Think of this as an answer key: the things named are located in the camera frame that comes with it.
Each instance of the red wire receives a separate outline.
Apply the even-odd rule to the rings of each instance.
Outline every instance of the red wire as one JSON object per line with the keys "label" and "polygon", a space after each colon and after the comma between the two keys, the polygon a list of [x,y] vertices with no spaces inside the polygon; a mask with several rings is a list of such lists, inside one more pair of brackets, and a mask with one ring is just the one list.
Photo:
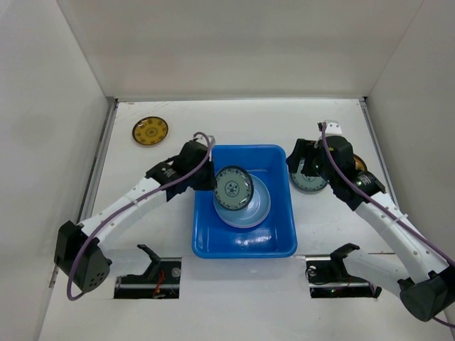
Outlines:
{"label": "red wire", "polygon": [[161,283],[163,283],[163,281],[164,281],[164,270],[161,270],[161,273],[158,275],[158,283],[156,285],[154,294],[151,296],[152,298],[155,297],[156,293],[159,290],[159,286],[161,285]]}

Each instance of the white tabletop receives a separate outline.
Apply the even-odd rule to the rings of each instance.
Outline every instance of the white tabletop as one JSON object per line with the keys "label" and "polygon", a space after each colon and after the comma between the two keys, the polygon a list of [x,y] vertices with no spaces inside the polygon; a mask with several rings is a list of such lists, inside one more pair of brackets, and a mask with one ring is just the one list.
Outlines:
{"label": "white tabletop", "polygon": [[[158,145],[138,146],[133,125],[159,116],[169,125]],[[178,153],[196,131],[218,144],[277,144],[289,154],[297,138],[317,139],[317,123],[338,120],[354,152],[384,181],[358,100],[255,99],[120,104],[94,212],[128,191],[145,171]],[[373,228],[326,188],[304,195],[291,188],[296,255],[328,254],[352,242],[390,252]],[[147,244],[159,256],[182,256],[178,300],[112,300],[114,279],[78,302],[59,275],[41,333],[44,340],[452,340],[448,328],[415,320],[396,297],[310,299],[304,260],[205,260],[193,255],[191,190],[145,215],[118,247]]]}

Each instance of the wall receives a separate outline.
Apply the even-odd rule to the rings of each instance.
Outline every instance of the wall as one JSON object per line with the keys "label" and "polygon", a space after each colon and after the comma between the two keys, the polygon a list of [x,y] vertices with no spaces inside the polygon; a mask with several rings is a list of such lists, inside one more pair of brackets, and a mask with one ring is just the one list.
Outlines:
{"label": "wall", "polygon": [[368,106],[401,208],[455,257],[453,13],[455,1],[423,3]]}
{"label": "wall", "polygon": [[422,0],[58,0],[106,95],[368,94]]}
{"label": "wall", "polygon": [[29,341],[107,101],[55,0],[0,2],[0,338]]}

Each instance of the blue tray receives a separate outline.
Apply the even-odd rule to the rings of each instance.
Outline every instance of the blue tray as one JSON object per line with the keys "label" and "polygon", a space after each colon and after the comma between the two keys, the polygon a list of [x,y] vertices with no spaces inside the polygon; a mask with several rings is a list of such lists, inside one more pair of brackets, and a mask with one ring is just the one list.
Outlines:
{"label": "blue tray", "polygon": [[286,154],[279,146],[216,146],[215,173],[222,167],[243,167],[261,179],[272,201],[267,218],[251,229],[225,224],[213,207],[213,192],[197,191],[194,203],[193,251],[201,258],[277,258],[297,249]]}

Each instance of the blue bowl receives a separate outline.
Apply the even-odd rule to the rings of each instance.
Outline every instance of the blue bowl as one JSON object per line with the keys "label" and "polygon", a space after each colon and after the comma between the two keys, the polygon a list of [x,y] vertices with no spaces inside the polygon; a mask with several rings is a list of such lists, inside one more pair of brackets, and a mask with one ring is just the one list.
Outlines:
{"label": "blue bowl", "polygon": [[254,188],[253,198],[242,210],[227,210],[213,196],[213,205],[221,220],[238,229],[255,227],[263,222],[270,212],[270,194],[267,187],[257,176],[251,175],[251,179]]}
{"label": "blue bowl", "polygon": [[257,176],[270,194],[270,212],[255,227],[239,229],[218,216],[213,192],[196,191],[193,220],[193,252],[214,258],[288,257],[297,249],[286,154],[279,146],[216,146],[212,152],[215,173],[237,165]]}

